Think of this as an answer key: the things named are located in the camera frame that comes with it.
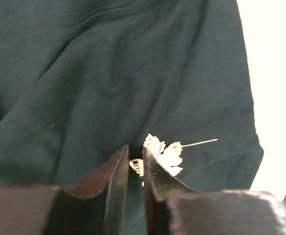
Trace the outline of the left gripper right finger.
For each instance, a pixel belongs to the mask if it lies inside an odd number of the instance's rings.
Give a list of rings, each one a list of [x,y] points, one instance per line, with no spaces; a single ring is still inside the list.
[[[286,235],[286,208],[271,193],[194,191],[143,149],[150,235]]]

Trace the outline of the black t-shirt garment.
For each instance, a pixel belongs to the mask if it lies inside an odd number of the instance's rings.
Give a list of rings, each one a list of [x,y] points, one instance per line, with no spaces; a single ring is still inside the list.
[[[248,189],[263,158],[235,0],[0,0],[0,187],[68,186],[148,134],[179,179]]]

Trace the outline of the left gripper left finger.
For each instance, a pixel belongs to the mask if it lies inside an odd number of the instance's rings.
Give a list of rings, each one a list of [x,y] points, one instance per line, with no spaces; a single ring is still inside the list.
[[[53,199],[44,235],[120,235],[129,173],[129,147]]]

